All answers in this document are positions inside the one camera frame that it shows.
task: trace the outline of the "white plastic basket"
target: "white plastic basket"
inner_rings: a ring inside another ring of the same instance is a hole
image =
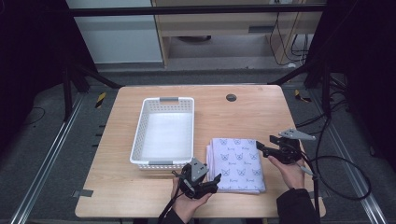
[[[181,169],[193,157],[194,100],[190,97],[143,101],[130,161],[140,169]]]

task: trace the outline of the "tripod leg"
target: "tripod leg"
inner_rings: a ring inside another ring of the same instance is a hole
[[[304,84],[305,86],[309,88],[314,88],[318,85],[320,82],[320,79],[322,78],[322,73],[324,72],[323,70],[324,62],[320,62],[317,64],[317,66],[314,66],[308,73],[308,76],[306,76]]]
[[[285,82],[291,80],[294,77],[297,77],[298,75],[300,75],[303,72],[307,72],[309,69],[311,69],[315,64],[317,63],[317,60],[311,60],[308,63],[303,64],[302,66],[294,69],[293,71],[291,71],[290,73],[288,73],[287,75],[283,76],[282,78],[273,81],[273,82],[268,82],[268,85],[278,85],[281,86],[282,84],[284,84]]]
[[[332,116],[330,107],[330,67],[327,62],[323,64],[322,109],[327,118]]]
[[[70,85],[70,74],[65,65],[62,70],[62,80],[64,83],[64,121],[67,121],[72,113],[72,90]]]
[[[75,66],[70,66],[68,72],[78,92],[88,92],[88,90],[90,89],[90,84],[84,76],[81,76],[79,73],[76,72]]]
[[[96,80],[98,80],[98,81],[100,81],[100,82],[106,84],[106,85],[107,85],[108,87],[110,87],[110,88],[119,89],[119,88],[123,87],[122,85],[117,84],[117,83],[115,83],[115,82],[112,82],[112,81],[108,80],[107,78],[100,76],[99,74],[97,74],[97,73],[95,73],[95,72],[93,72],[93,71],[87,69],[86,67],[84,67],[84,66],[82,66],[82,65],[80,65],[80,64],[76,64],[76,68],[77,68],[79,71],[81,71],[81,72],[87,74],[88,76],[93,77],[93,78],[95,78]]]

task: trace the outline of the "black cable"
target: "black cable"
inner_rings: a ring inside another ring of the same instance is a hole
[[[317,133],[321,133],[321,131],[318,131],[318,132],[315,132],[315,133],[309,133],[309,135],[314,135],[314,134],[317,134]]]
[[[342,107],[335,109],[339,105],[347,105],[347,100],[342,100],[342,101],[338,102],[337,104],[333,105],[332,112],[336,112],[339,109],[341,109]]]
[[[330,186],[330,184],[329,184],[329,183],[323,178],[323,176],[320,174],[320,170],[319,170],[319,168],[318,168],[318,161],[319,161],[319,160],[322,160],[322,159],[341,160],[341,161],[345,161],[346,163],[348,163],[348,164],[352,165],[353,167],[355,167],[355,168],[361,173],[361,175],[363,176],[363,178],[364,178],[364,180],[365,180],[365,182],[366,182],[366,184],[367,184],[367,188],[368,188],[368,189],[367,189],[367,192],[366,192],[363,196],[360,196],[360,197],[352,197],[352,196],[345,195],[344,193],[341,193],[340,191],[337,191],[337,190],[335,190],[334,188],[332,188],[332,187]],[[349,161],[349,160],[347,160],[347,159],[344,159],[344,158],[338,157],[338,156],[319,156],[319,157],[316,157],[316,158],[315,158],[315,161],[316,161],[316,164],[317,164],[317,172],[318,172],[318,174],[320,175],[320,181],[321,181],[329,190],[331,190],[332,192],[334,192],[334,193],[337,194],[338,196],[343,197],[343,198],[345,198],[345,199],[352,200],[352,201],[359,201],[359,200],[363,200],[363,199],[367,198],[367,197],[370,195],[370,193],[371,193],[371,191],[372,191],[372,185],[371,185],[371,182],[370,182],[369,177],[363,172],[363,170],[362,170],[358,165],[356,165],[356,164],[353,163],[352,161]]]
[[[165,208],[163,209],[163,212],[158,217],[158,224],[161,224],[163,222],[163,218],[165,217],[165,215],[169,211],[169,209],[172,207],[172,205],[175,203],[176,199],[179,196],[183,195],[183,194],[178,195],[179,190],[180,190],[180,181],[177,184],[177,189],[176,189],[175,195],[171,198],[171,200],[169,200],[169,203],[165,206]]]
[[[344,91],[334,91],[334,92],[332,92],[331,94],[330,94],[330,97],[333,97],[335,94],[342,94],[342,95],[344,95],[345,96],[345,92]]]
[[[339,85],[334,84],[334,83],[330,83],[330,87],[333,87],[332,89],[337,89],[337,90],[341,90],[341,91],[345,91],[346,90],[346,88],[342,88]]]
[[[335,111],[336,111],[336,110],[334,110],[334,109],[335,109],[337,106],[339,106],[340,104],[344,104],[344,103],[346,103],[346,102],[347,102],[347,100],[342,100],[342,101],[340,101],[340,102],[338,102],[338,103],[332,105],[332,107],[331,107],[332,112],[335,112]],[[312,119],[308,119],[308,120],[306,120],[306,121],[303,121],[303,122],[301,122],[301,123],[298,123],[298,124],[296,124],[296,128],[301,128],[301,127],[304,127],[304,126],[306,126],[306,125],[312,124],[312,123],[314,123],[314,122],[320,120],[320,119],[323,118],[324,116],[325,116],[325,114],[323,113],[323,114],[321,114],[321,115],[318,115],[318,116],[316,116],[316,117],[313,117]]]
[[[363,172],[363,170],[362,170],[361,168],[359,168],[359,167],[358,167],[356,164],[354,164],[353,162],[348,161],[348,160],[346,160],[346,159],[344,159],[344,158],[341,158],[341,157],[337,157],[337,156],[319,156],[319,155],[318,155],[318,150],[319,150],[319,147],[320,147],[320,143],[321,143],[321,140],[322,140],[324,131],[325,131],[326,127],[329,125],[330,121],[331,121],[331,119],[326,119],[325,124],[323,125],[322,131],[321,131],[320,136],[319,136],[319,138],[318,138],[318,144],[317,144],[317,148],[316,148],[316,152],[315,152],[315,158],[314,158],[313,160],[311,160],[311,161],[315,161],[315,162],[316,162],[316,171],[317,171],[317,173],[318,173],[318,178],[320,178],[320,181],[321,181],[329,190],[331,190],[331,191],[334,192],[335,194],[339,195],[340,197],[343,197],[343,198],[349,199],[349,200],[353,200],[353,201],[358,201],[358,200],[365,199],[365,198],[367,198],[367,197],[370,195],[370,193],[371,193],[371,191],[372,191],[372,187],[371,187],[370,179],[367,177],[367,175]],[[322,175],[321,175],[321,173],[320,173],[320,169],[319,169],[319,165],[318,165],[318,160],[320,160],[320,159],[338,159],[338,160],[346,161],[346,162],[348,162],[349,164],[351,164],[352,166],[354,166],[356,169],[358,169],[358,170],[361,172],[361,175],[364,177],[364,179],[365,179],[365,181],[366,181],[366,184],[367,184],[367,186],[368,186],[367,192],[366,192],[363,196],[360,196],[360,197],[351,197],[351,196],[347,196],[347,195],[345,195],[345,194],[343,194],[343,193],[341,193],[341,192],[339,192],[339,191],[333,189],[333,188],[327,183],[327,181],[322,177]]]
[[[275,52],[274,52],[274,49],[273,49],[273,47],[272,47],[272,36],[273,36],[274,30],[275,30],[276,28],[277,28],[277,32],[278,32],[278,34],[279,34],[280,42],[282,43],[283,53],[284,53],[285,56],[290,60],[290,62],[288,62],[288,63],[279,63],[279,62],[277,61],[276,57],[275,57]],[[274,55],[274,58],[275,58],[275,61],[276,61],[277,65],[287,65],[287,64],[289,64],[289,63],[296,63],[296,62],[298,62],[298,60],[293,60],[293,59],[289,58],[289,56],[288,56],[288,54],[287,54],[287,52],[286,52],[285,44],[283,43],[282,35],[280,34],[280,29],[279,29],[279,12],[276,13],[276,21],[275,21],[274,29],[273,29],[272,33],[270,34],[270,49],[271,49],[271,51],[272,51],[272,53],[273,53],[273,55]]]
[[[309,166],[309,169],[312,172],[312,180],[314,181],[314,204],[315,204],[315,211],[318,216],[318,222],[320,223],[320,207],[319,207],[319,198],[318,198],[318,175],[315,172],[315,169],[312,165],[311,160],[309,157],[301,150],[297,150],[295,147],[285,144],[287,147],[291,148],[292,150],[296,151],[300,154],[301,158],[305,161],[305,163]]]
[[[335,85],[338,86],[339,89],[344,90],[344,91],[347,89],[347,85],[345,83],[341,82],[340,80],[338,80],[337,78],[331,76],[331,80]]]
[[[33,107],[33,109],[40,109],[43,111],[43,113],[41,114],[40,118],[38,118],[34,121],[31,121],[29,123],[23,123],[23,125],[31,125],[31,124],[37,123],[39,120],[43,119],[44,116],[46,115],[46,110],[43,107],[35,106],[35,107]]]
[[[333,29],[332,33],[327,37],[327,39],[324,41],[324,43],[321,46],[318,47],[317,53],[315,53],[315,55],[310,57],[310,60],[307,63],[305,63],[303,66],[300,66],[300,67],[294,69],[293,71],[291,71],[287,75],[285,75],[285,76],[283,76],[283,77],[281,77],[281,78],[279,78],[279,79],[277,79],[275,81],[268,82],[267,84],[268,85],[281,86],[285,82],[291,80],[294,77],[297,77],[301,73],[311,70],[318,63],[323,63],[323,61],[326,61],[326,57],[329,54],[328,51],[332,48],[332,45],[334,43],[334,41],[333,41],[334,37],[336,35],[338,35],[339,30],[341,29],[341,27],[343,26],[343,24],[345,23],[347,18],[350,16],[350,14],[353,12],[353,10],[355,9],[355,7],[358,4],[358,2],[359,2],[359,0],[355,1],[354,5],[350,8],[350,10],[345,15],[345,17],[336,25],[336,27]]]
[[[182,178],[184,176],[184,175],[179,175],[176,171],[172,171],[172,174],[179,178]],[[180,190],[180,180],[177,183],[175,195],[171,198],[171,200],[169,200],[169,203],[165,206],[165,208],[163,209],[163,212],[158,217],[158,224],[161,224],[163,222],[163,218],[165,217],[165,215],[169,211],[169,209],[172,207],[172,205],[175,203],[176,199],[184,194],[184,192],[183,192],[182,194],[178,195],[179,190]]]
[[[308,35],[304,35],[304,46],[303,46],[303,49],[294,49],[294,46],[296,44],[295,42],[297,40],[297,36],[298,35],[295,35],[294,38],[293,38],[293,41],[291,43],[290,51],[291,51],[292,55],[294,55],[296,57],[300,57],[300,60],[299,60],[300,64],[303,65],[305,63],[307,54],[309,52],[309,50],[308,50],[308,42],[309,42],[308,41]]]

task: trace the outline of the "folded cloth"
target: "folded cloth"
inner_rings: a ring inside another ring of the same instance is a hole
[[[218,192],[265,191],[262,164],[254,139],[213,138],[206,147],[207,180],[221,174]]]

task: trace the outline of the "white cabinet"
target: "white cabinet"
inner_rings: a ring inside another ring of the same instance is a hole
[[[151,7],[149,0],[66,0],[70,8]],[[153,16],[75,17],[93,61],[162,63]]]

